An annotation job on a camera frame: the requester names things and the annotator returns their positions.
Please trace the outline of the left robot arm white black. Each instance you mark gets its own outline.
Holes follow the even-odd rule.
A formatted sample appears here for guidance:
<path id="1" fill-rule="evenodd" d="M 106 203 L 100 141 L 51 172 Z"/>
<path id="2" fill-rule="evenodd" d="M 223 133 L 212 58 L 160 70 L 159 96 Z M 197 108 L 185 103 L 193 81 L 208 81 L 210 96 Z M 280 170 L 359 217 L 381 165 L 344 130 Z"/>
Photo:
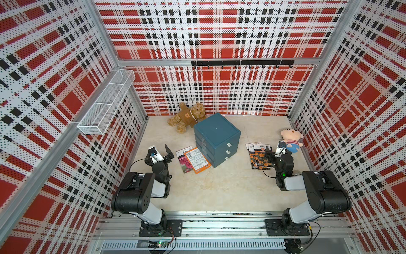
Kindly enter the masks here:
<path id="1" fill-rule="evenodd" d="M 165 146 L 166 155 L 159 153 L 155 146 L 148 149 L 144 159 L 151 166 L 150 173 L 127 173 L 113 195 L 111 207 L 114 212 L 131 214 L 142 220 L 142 227 L 164 231 L 168 227 L 165 211 L 152 204 L 151 199 L 165 199 L 169 196 L 170 180 L 168 164 L 174 154 Z"/>

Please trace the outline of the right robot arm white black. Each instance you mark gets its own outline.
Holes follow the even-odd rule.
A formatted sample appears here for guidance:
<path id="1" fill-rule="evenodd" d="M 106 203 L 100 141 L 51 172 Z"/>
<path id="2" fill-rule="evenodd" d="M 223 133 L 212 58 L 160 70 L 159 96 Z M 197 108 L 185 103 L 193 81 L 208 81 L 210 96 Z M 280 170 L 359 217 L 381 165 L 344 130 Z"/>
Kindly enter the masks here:
<path id="1" fill-rule="evenodd" d="M 289 151 L 274 157 L 274 168 L 280 190 L 305 191 L 307 195 L 306 201 L 284 211 L 281 218 L 283 230 L 293 232 L 326 214 L 351 209 L 351 199 L 332 171 L 303 171 L 294 176 L 294 158 Z"/>

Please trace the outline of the orange marigold seed bag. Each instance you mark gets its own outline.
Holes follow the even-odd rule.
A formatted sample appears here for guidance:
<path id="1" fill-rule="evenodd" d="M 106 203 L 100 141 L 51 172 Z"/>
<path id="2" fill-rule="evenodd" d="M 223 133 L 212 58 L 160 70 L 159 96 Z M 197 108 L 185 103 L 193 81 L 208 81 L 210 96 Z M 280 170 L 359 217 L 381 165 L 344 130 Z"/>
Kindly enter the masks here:
<path id="1" fill-rule="evenodd" d="M 273 150 L 269 144 L 262 144 L 261 142 L 249 143 L 245 146 L 249 152 L 265 152 L 266 150 Z"/>
<path id="2" fill-rule="evenodd" d="M 266 150 L 265 152 L 248 152 L 252 169 L 255 170 L 270 170 L 274 169 L 273 151 Z"/>

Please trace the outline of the teal drawer cabinet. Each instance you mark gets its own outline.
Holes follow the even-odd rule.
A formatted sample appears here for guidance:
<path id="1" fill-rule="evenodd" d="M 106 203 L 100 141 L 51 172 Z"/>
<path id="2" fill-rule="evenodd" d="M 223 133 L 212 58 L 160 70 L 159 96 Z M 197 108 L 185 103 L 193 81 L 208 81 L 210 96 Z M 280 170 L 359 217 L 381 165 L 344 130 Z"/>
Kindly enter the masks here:
<path id="1" fill-rule="evenodd" d="M 236 154 L 241 131 L 220 113 L 193 127 L 196 146 L 215 168 Z"/>

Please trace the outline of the orange bordered seed bag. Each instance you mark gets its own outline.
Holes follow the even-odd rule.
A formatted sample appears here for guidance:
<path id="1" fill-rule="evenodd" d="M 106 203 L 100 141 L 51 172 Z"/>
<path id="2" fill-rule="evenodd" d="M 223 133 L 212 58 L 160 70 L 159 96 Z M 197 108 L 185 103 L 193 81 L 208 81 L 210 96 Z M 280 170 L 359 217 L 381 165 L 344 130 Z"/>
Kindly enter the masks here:
<path id="1" fill-rule="evenodd" d="M 184 155 L 196 174 L 211 167 L 211 163 L 197 147 L 185 152 Z"/>

